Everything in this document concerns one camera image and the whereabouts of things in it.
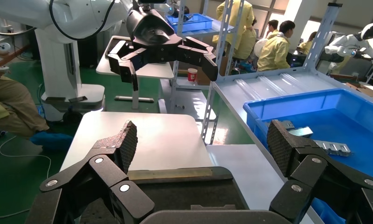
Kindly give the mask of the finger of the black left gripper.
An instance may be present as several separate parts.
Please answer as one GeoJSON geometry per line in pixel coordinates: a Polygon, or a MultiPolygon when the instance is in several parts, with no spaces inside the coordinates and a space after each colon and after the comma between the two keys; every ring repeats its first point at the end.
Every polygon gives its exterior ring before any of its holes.
{"type": "Polygon", "coordinates": [[[148,64],[148,47],[127,40],[111,40],[107,46],[110,70],[138,90],[137,71],[148,64]]]}
{"type": "Polygon", "coordinates": [[[177,60],[201,67],[210,81],[217,80],[219,68],[212,46],[187,36],[177,46],[177,60]]]}

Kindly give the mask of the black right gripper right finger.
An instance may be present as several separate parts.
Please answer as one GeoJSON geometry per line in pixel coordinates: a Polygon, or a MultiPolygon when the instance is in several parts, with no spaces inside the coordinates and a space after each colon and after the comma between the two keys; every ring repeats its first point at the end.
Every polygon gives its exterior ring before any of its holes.
{"type": "Polygon", "coordinates": [[[348,224],[373,224],[373,177],[332,159],[313,140],[289,133],[278,120],[269,125],[267,144],[287,178],[270,203],[271,212],[298,224],[319,199],[348,224]]]}

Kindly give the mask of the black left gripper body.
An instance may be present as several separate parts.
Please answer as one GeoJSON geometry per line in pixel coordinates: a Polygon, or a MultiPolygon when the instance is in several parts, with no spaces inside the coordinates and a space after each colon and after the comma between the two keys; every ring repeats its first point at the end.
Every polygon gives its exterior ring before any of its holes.
{"type": "Polygon", "coordinates": [[[170,62],[177,59],[182,38],[156,10],[132,9],[126,19],[126,27],[134,49],[144,49],[141,53],[143,62],[170,62]]]}

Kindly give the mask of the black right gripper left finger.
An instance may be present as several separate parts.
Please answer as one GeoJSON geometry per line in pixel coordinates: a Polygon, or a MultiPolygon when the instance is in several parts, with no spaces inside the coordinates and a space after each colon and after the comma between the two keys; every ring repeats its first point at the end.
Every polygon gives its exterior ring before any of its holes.
{"type": "Polygon", "coordinates": [[[155,204],[127,175],[137,143],[130,120],[118,134],[97,140],[83,159],[42,182],[26,223],[73,224],[97,199],[117,223],[141,223],[155,204]]]}

